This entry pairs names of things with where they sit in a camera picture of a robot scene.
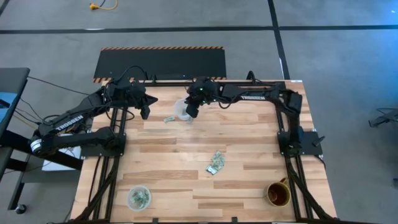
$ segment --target black desk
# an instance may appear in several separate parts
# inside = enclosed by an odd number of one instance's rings
[[[83,164],[82,160],[57,152],[45,159],[76,170],[51,172],[44,172],[41,169],[32,170],[33,168],[40,167],[43,164],[43,159],[33,156],[29,139],[7,130],[12,114],[26,86],[29,72],[28,68],[0,68],[0,91],[17,93],[15,100],[0,122],[0,181],[6,169],[21,171],[16,189],[8,206],[9,210],[15,210],[18,207],[19,197],[25,183],[78,181]],[[11,154],[14,149],[28,154],[26,161],[12,159]]]

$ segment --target plastic container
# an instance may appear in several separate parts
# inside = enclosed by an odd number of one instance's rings
[[[184,103],[185,98],[177,100],[174,103],[174,114],[178,116],[182,121],[191,121],[193,118],[187,114],[187,104]]]
[[[146,190],[146,191],[148,191],[148,194],[149,194],[148,203],[147,203],[143,208],[141,208],[141,209],[137,207],[137,205],[134,203],[134,201],[133,201],[133,199],[132,199],[132,195],[133,195],[136,191],[138,191],[138,190]],[[135,212],[143,211],[145,208],[147,208],[147,207],[150,205],[150,202],[151,202],[151,201],[152,201],[152,195],[150,194],[149,189],[148,189],[147,187],[145,187],[145,186],[142,186],[142,185],[138,185],[138,186],[133,187],[133,188],[129,191],[129,194],[127,195],[127,206],[128,206],[131,210],[133,210],[133,211],[135,211]]]

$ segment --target orange and black warning stripe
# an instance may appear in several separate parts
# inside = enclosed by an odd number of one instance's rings
[[[209,77],[212,80],[226,80],[226,77]],[[94,78],[94,83],[102,83],[103,81],[110,81],[112,78]]]
[[[196,46],[196,47],[103,47],[101,50],[180,50],[180,49],[221,49],[221,46]]]

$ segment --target wooden tabletop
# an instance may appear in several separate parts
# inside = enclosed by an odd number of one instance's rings
[[[286,86],[303,95],[301,125],[304,130],[313,129],[303,83],[286,81]],[[126,124],[127,144],[119,164],[112,222],[151,222],[152,218],[160,222],[230,222],[231,217],[240,222],[295,220],[291,202],[277,208],[263,197],[264,188],[287,176],[272,103],[240,101],[227,110],[218,104],[205,105],[192,124],[178,118],[164,123],[164,118],[173,116],[175,101],[187,95],[184,87],[147,87],[147,94],[159,101],[150,106],[145,121],[138,110],[131,109],[136,117]],[[96,117],[93,130],[103,126],[109,126],[109,119]],[[217,150],[226,162],[211,175],[205,169]],[[87,206],[96,160],[84,161],[72,218]],[[335,217],[323,164],[313,156],[302,156],[302,161],[309,191]],[[127,193],[136,185],[145,185],[152,194],[151,205],[142,212],[133,212],[126,204]],[[299,190],[298,199],[305,217]]]

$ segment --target yellow cable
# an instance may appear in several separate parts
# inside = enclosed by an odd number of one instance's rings
[[[115,0],[115,5],[111,8],[107,8],[107,7],[100,7],[94,3],[90,3],[90,9],[94,10],[94,9],[102,9],[102,10],[113,10],[116,9],[116,7],[118,6],[118,0]]]
[[[22,123],[28,125],[29,127],[33,128],[34,130],[36,130],[36,128],[33,125],[29,124],[28,122],[24,121],[23,119],[20,119],[19,117],[15,116],[15,115],[12,115],[12,116],[17,118],[18,120],[20,120]]]

